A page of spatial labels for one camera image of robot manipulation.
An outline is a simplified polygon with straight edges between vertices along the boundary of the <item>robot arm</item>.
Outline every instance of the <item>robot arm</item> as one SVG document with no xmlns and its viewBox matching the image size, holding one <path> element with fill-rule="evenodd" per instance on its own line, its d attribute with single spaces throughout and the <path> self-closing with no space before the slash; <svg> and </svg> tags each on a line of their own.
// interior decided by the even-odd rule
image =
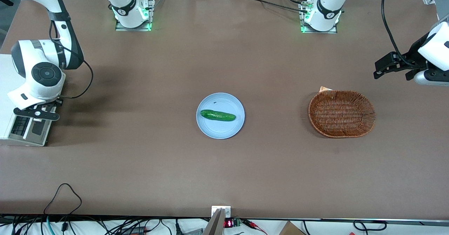
<svg viewBox="0 0 449 235">
<path fill-rule="evenodd" d="M 329 31 L 338 22 L 341 15 L 341 8 L 346 0 L 310 0 L 312 7 L 306 8 L 309 11 L 304 19 L 313 29 L 325 32 Z"/>
<path fill-rule="evenodd" d="M 49 112 L 53 106 L 62 103 L 58 97 L 66 75 L 61 70 L 77 69 L 84 61 L 83 52 L 63 1 L 33 1 L 47 9 L 50 24 L 55 25 L 60 38 L 20 40 L 13 45 L 13 64 L 17 73 L 25 78 L 25 83 L 9 92 L 8 96 L 17 106 L 14 110 L 16 115 L 57 120 L 59 116 Z M 139 27 L 149 19 L 149 16 L 145 15 L 149 9 L 148 0 L 109 1 L 116 18 L 124 27 Z"/>
<path fill-rule="evenodd" d="M 55 22 L 56 29 L 60 34 L 59 41 L 61 45 L 70 49 L 71 51 L 73 51 L 78 55 L 78 56 L 72 55 L 70 51 L 64 49 L 63 54 L 65 56 L 65 59 L 60 59 L 61 68 L 77 69 L 83 63 L 83 53 L 81 51 L 80 44 L 76 39 L 72 23 L 70 22 L 70 16 L 66 10 L 66 7 L 64 6 L 64 2 L 62 0 L 33 0 L 33 1 L 40 3 L 48 10 L 48 16 L 50 20 Z M 21 50 L 20 45 L 16 46 L 16 50 L 18 51 Z M 21 57 L 21 53 L 14 53 L 13 58 L 14 56 L 16 57 L 13 60 L 16 63 L 20 64 L 21 60 L 18 57 Z"/>
<path fill-rule="evenodd" d="M 434 28 L 417 40 L 407 53 L 396 52 L 385 55 L 376 61 L 374 78 L 390 72 L 409 70 L 406 80 L 414 79 L 420 85 L 449 86 L 449 24 L 437 22 Z"/>
<path fill-rule="evenodd" d="M 20 40 L 13 45 L 14 67 L 25 78 L 22 86 L 8 93 L 18 112 L 55 101 L 65 79 L 61 70 L 77 69 L 83 63 L 83 53 L 63 1 L 33 1 L 47 9 L 50 24 L 55 24 L 60 38 L 54 43 L 52 40 Z"/>
<path fill-rule="evenodd" d="M 139 27 L 149 19 L 145 15 L 148 0 L 108 0 L 111 3 L 115 18 L 126 28 Z"/>
</svg>

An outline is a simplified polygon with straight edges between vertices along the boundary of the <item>green cucumber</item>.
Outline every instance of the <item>green cucumber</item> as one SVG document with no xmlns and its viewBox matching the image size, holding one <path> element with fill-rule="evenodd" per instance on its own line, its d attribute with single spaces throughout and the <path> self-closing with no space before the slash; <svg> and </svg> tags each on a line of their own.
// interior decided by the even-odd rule
<svg viewBox="0 0 449 235">
<path fill-rule="evenodd" d="M 209 120 L 231 122 L 235 120 L 235 115 L 226 112 L 216 112 L 215 110 L 201 110 L 201 116 Z"/>
</svg>

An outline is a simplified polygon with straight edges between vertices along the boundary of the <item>brown wicker basket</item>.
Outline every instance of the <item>brown wicker basket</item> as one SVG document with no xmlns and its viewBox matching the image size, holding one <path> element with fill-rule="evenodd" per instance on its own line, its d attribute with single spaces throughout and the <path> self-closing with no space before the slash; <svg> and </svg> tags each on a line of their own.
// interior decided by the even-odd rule
<svg viewBox="0 0 449 235">
<path fill-rule="evenodd" d="M 362 94 L 350 90 L 322 91 L 310 101 L 313 127 L 327 137 L 359 137 L 374 127 L 373 105 Z"/>
</svg>

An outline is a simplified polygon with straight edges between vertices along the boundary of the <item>brown table surface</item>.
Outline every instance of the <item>brown table surface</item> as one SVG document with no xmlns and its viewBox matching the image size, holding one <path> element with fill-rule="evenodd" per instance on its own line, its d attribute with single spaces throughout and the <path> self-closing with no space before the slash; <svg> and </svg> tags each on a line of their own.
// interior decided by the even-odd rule
<svg viewBox="0 0 449 235">
<path fill-rule="evenodd" d="M 245 217 L 449 219 L 449 91 L 405 72 L 374 80 L 393 50 L 380 0 L 347 0 L 336 35 L 301 34 L 297 12 L 253 0 L 164 0 L 151 32 L 115 32 L 107 0 L 64 1 L 94 82 L 59 110 L 47 147 L 0 147 L 0 213 L 41 213 L 68 182 L 77 214 L 207 216 L 224 204 Z M 422 0 L 386 0 L 386 14 L 403 53 L 436 21 Z M 48 26 L 45 8 L 22 1 L 2 53 Z M 64 94 L 85 88 L 87 67 L 66 73 Z M 320 136 L 307 107 L 321 85 L 367 96 L 373 131 Z M 230 139 L 196 123 L 215 92 L 245 107 Z M 76 204 L 64 189 L 50 212 Z"/>
</svg>

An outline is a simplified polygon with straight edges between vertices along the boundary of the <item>light blue plate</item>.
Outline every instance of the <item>light blue plate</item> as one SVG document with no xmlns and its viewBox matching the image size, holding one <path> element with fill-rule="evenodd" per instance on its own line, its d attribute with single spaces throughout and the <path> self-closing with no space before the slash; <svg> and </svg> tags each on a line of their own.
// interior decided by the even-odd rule
<svg viewBox="0 0 449 235">
<path fill-rule="evenodd" d="M 201 116 L 201 110 L 215 110 L 235 115 L 231 122 L 209 120 Z M 245 122 L 245 110 L 242 103 L 228 93 L 215 93 L 207 96 L 197 109 L 197 123 L 201 131 L 213 139 L 227 139 L 240 131 Z"/>
</svg>

